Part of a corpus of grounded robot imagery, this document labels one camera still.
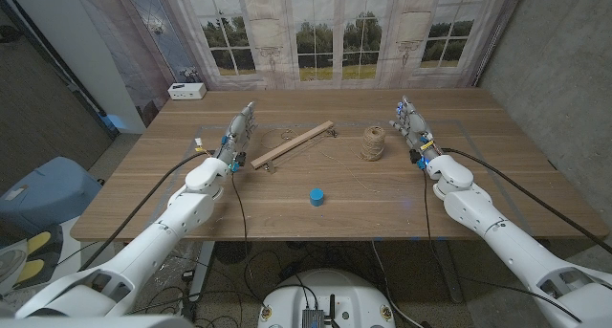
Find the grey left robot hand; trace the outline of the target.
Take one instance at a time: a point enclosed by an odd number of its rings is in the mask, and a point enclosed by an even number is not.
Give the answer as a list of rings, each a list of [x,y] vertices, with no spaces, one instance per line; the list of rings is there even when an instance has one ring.
[[[248,148],[254,124],[255,102],[246,105],[230,122],[221,145],[214,157],[229,166],[232,172],[245,165],[246,149]]]

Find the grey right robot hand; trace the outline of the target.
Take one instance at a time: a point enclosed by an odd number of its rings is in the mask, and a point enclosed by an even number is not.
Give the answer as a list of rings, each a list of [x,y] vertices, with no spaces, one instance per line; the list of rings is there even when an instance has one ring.
[[[420,169],[426,169],[430,161],[442,155],[429,125],[407,96],[398,103],[396,119],[389,124],[404,137],[410,161]]]

